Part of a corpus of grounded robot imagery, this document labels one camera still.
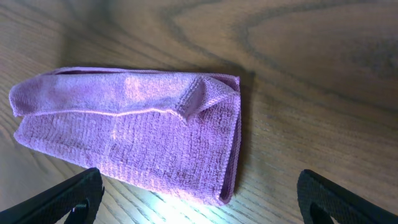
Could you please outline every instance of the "wooden surface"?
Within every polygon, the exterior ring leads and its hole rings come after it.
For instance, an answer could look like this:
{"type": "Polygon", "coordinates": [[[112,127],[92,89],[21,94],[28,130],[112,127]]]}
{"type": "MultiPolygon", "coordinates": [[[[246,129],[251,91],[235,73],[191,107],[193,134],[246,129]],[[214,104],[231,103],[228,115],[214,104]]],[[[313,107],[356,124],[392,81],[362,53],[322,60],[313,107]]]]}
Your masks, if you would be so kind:
{"type": "Polygon", "coordinates": [[[16,143],[7,97],[72,65],[241,77],[231,203],[193,205],[104,177],[96,223],[302,223],[303,169],[398,213],[394,1],[0,1],[0,210],[82,171],[16,143]]]}

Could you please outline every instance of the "washcloth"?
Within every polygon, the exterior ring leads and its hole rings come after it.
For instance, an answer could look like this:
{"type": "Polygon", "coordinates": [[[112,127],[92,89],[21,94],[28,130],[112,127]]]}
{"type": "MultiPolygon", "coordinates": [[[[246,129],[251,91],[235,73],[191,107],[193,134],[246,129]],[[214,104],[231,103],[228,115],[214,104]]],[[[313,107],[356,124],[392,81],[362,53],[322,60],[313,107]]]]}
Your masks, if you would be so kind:
{"type": "Polygon", "coordinates": [[[239,78],[70,67],[12,87],[22,145],[143,189],[224,205],[241,141],[239,78]]]}

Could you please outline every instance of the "wood grain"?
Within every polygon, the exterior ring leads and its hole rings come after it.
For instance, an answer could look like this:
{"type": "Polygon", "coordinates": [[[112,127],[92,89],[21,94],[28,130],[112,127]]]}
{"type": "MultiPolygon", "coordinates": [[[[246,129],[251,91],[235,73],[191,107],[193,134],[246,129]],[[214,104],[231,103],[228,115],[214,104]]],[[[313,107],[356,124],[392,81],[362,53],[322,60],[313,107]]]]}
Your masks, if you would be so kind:
{"type": "Polygon", "coordinates": [[[0,210],[82,168],[24,148],[11,86],[86,65],[241,77],[243,145],[224,207],[104,177],[96,223],[302,223],[296,182],[312,169],[398,213],[395,1],[0,2],[0,210]]]}

